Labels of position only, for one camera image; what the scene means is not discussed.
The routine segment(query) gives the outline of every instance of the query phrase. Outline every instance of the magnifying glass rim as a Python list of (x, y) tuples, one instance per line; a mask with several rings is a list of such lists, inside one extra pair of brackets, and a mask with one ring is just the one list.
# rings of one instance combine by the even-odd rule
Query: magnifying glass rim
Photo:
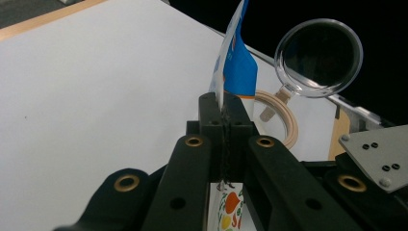
[[(354, 51), (356, 51), (354, 52), (354, 57), (356, 57), (355, 60), (357, 61), (357, 63), (353, 64), (351, 71), (354, 73), (352, 73), (352, 76), (351, 78), (348, 79), (348, 81), (342, 81), (339, 85), (329, 86), (326, 88), (312, 88), (299, 83), (299, 81), (296, 81), (295, 78), (288, 74), (287, 71), (285, 70), (283, 56), (285, 47), (288, 45), (288, 42), (292, 40), (293, 36), (296, 35), (298, 31), (305, 29), (305, 27), (307, 26), (316, 24), (331, 24), (335, 28), (340, 29), (347, 35), (348, 38), (350, 38), (351, 44), (354, 47)], [(274, 61), (276, 74), (280, 82), (290, 92), (310, 98), (322, 98), (335, 94), (348, 87), (360, 72), (361, 66), (363, 64), (363, 57), (364, 57), (363, 45), (357, 34), (350, 27), (336, 19), (316, 18), (304, 21), (294, 26), (285, 36), (282, 37), (276, 48)]]

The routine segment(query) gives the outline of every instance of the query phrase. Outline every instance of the brass grommet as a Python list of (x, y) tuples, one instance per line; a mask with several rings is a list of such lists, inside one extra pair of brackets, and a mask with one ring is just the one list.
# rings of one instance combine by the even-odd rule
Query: brass grommet
[(256, 143), (262, 147), (272, 147), (275, 145), (275, 142), (268, 138), (259, 138), (256, 140)]
[[(125, 180), (130, 180), (129, 183), (124, 184)], [(115, 190), (121, 193), (129, 192), (135, 189), (140, 182), (138, 176), (133, 174), (122, 175), (115, 181)]]
[(186, 145), (188, 146), (199, 146), (203, 144), (203, 142), (204, 141), (198, 137), (191, 137), (191, 138), (186, 139)]
[(357, 192), (357, 193), (363, 193), (367, 190), (366, 184), (359, 178), (352, 176), (352, 175), (339, 175), (339, 178), (337, 179), (339, 181), (339, 184), (346, 189)]

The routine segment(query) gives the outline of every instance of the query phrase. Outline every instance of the white table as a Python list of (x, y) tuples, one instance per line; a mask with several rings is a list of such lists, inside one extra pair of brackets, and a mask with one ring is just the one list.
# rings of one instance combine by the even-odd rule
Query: white table
[[(1, 41), (0, 230), (74, 223), (108, 175), (165, 165), (221, 43), (160, 0), (106, 1)], [(273, 67), (256, 61), (258, 89), (276, 92)], [(292, 153), (326, 160), (335, 105), (296, 96), (289, 107)]]

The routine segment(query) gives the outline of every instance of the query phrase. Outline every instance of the wooden edge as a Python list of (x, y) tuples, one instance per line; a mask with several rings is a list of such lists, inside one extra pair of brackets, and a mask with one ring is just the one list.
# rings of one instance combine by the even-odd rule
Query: wooden edge
[(345, 150), (339, 143), (339, 138), (344, 134), (348, 134), (349, 131), (350, 131), (350, 118), (348, 117), (347, 113), (340, 109), (339, 118), (335, 119), (333, 125), (333, 135), (328, 157), (329, 161), (334, 161), (337, 155), (345, 152)]
[(51, 13), (46, 13), (41, 16), (31, 18), (26, 21), (19, 22), (9, 27), (5, 27), (0, 30), (0, 41), (4, 39), (11, 38), (13, 36), (19, 35), (26, 31), (37, 28), (41, 25), (47, 24), (49, 22), (55, 21), (57, 19), (63, 18), (73, 13), (77, 13), (81, 10), (94, 6), (96, 4), (105, 2), (106, 0), (85, 0), (79, 3), (75, 3), (71, 6), (53, 11)]

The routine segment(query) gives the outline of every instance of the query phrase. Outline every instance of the gray metal plate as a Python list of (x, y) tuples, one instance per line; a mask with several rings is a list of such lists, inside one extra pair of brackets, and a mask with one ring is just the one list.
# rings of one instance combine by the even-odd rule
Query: gray metal plate
[(384, 191), (408, 185), (408, 125), (343, 135), (340, 144)]

